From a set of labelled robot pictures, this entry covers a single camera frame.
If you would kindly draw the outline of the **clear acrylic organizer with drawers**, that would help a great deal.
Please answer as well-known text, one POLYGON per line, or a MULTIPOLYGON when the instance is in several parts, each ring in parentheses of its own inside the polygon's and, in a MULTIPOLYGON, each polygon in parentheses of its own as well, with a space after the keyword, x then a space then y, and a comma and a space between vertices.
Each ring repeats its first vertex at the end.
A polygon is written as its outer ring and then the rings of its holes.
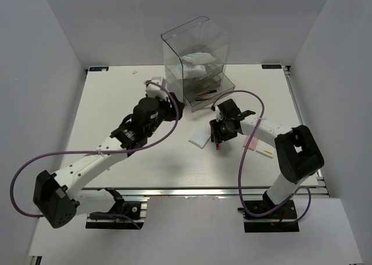
POLYGON ((206 16, 199 16, 160 35, 168 89, 191 112, 235 89, 225 75, 230 35, 206 16))

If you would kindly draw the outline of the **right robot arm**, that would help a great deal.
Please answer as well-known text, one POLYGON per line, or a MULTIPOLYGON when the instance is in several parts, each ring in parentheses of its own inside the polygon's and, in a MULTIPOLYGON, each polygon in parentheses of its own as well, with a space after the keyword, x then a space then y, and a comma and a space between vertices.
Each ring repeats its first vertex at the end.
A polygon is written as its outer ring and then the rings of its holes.
POLYGON ((232 99, 212 108, 217 111, 216 118, 209 122, 216 149, 239 134, 256 137, 275 149, 280 174, 264 193, 262 209, 266 216, 277 217, 284 210, 285 200, 325 164, 310 129, 273 123, 251 110, 243 112, 232 99))

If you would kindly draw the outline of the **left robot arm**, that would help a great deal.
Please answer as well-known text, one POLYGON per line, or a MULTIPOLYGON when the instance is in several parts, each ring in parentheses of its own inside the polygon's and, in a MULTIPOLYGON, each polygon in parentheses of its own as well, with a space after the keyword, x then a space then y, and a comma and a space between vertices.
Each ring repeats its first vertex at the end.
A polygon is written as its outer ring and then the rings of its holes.
POLYGON ((185 105, 174 93, 166 99, 142 98, 119 127, 99 146, 68 167, 37 175, 33 202, 53 228, 66 225, 74 216, 93 213, 99 217, 132 218, 122 195, 114 188, 84 187, 114 164, 143 148, 164 121, 181 119, 185 105))

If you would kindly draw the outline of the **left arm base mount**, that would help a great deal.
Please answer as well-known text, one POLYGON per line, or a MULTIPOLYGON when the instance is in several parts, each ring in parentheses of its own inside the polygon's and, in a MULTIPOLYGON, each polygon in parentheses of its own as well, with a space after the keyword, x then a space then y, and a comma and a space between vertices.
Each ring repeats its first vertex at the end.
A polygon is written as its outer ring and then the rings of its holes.
POLYGON ((140 201, 127 201, 114 188, 104 191, 113 198, 114 204, 108 211, 90 213, 85 224, 86 229, 97 230, 140 230, 144 225, 141 218, 140 201))

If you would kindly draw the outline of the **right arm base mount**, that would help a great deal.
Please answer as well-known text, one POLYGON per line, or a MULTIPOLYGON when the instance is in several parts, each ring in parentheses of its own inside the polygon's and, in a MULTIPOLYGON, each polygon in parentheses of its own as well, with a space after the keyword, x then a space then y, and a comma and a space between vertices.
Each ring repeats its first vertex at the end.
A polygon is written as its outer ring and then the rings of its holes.
POLYGON ((243 207, 238 212, 243 215, 245 233, 279 233, 299 232, 296 207, 292 199, 275 212, 263 217, 253 217, 243 207))

